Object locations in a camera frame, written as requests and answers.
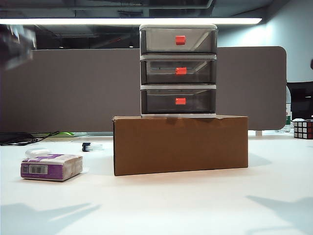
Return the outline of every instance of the water bottle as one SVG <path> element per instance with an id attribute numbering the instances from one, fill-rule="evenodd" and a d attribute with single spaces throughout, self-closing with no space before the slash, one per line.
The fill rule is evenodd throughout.
<path id="1" fill-rule="evenodd" d="M 286 123 L 285 126 L 277 132 L 290 132 L 291 129 L 291 94 L 286 86 Z"/>

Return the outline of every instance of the tissue box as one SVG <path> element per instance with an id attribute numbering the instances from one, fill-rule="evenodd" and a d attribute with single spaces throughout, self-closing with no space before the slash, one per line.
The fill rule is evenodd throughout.
<path id="1" fill-rule="evenodd" d="M 64 181 L 83 170 L 83 157 L 69 154 L 47 154 L 26 158 L 21 163 L 21 177 Z"/>

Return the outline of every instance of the drawer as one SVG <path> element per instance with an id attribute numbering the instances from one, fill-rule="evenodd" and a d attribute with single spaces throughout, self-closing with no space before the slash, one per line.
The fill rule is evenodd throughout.
<path id="1" fill-rule="evenodd" d="M 141 54 L 216 53 L 216 26 L 150 27 L 140 26 Z"/>
<path id="2" fill-rule="evenodd" d="M 142 114 L 215 113 L 215 90 L 142 90 Z"/>
<path id="3" fill-rule="evenodd" d="M 215 84 L 215 59 L 147 59 L 140 62 L 141 84 Z"/>

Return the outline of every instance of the label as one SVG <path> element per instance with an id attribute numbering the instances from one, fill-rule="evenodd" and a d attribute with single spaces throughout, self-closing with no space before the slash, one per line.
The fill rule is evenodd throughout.
<path id="1" fill-rule="evenodd" d="M 290 125 L 290 124 L 291 124 L 291 117 L 286 116 L 286 125 Z"/>
<path id="2" fill-rule="evenodd" d="M 29 165 L 29 173 L 30 174 L 48 174 L 48 165 Z"/>
<path id="3" fill-rule="evenodd" d="M 286 104 L 286 125 L 291 124 L 291 104 Z"/>

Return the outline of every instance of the brown cardboard box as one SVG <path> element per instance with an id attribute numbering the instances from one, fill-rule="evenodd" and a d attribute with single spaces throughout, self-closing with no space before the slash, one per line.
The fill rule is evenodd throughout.
<path id="1" fill-rule="evenodd" d="M 248 167 L 247 117 L 114 117 L 114 174 Z"/>

